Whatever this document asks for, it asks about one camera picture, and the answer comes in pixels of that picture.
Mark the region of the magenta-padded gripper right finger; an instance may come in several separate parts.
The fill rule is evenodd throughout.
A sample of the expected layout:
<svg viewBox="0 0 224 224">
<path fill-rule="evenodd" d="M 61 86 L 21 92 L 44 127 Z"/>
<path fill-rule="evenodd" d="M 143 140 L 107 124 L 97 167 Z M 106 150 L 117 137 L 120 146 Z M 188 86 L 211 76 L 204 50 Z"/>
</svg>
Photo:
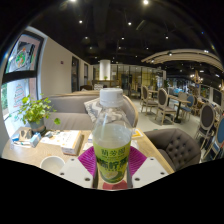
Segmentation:
<svg viewBox="0 0 224 224">
<path fill-rule="evenodd" d="M 129 188 L 141 188 L 167 175 L 167 171 L 155 157 L 146 157 L 138 149 L 130 147 L 127 168 Z"/>
</svg>

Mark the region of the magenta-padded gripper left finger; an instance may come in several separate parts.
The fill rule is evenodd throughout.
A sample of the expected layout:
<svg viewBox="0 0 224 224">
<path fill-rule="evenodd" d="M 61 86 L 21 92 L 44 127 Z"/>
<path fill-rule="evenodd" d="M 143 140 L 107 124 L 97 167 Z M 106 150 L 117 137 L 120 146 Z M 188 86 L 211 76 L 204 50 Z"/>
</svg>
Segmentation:
<svg viewBox="0 0 224 224">
<path fill-rule="evenodd" d="M 96 188 L 98 182 L 94 148 L 90 147 L 77 158 L 69 159 L 59 176 L 84 188 Z"/>
</svg>

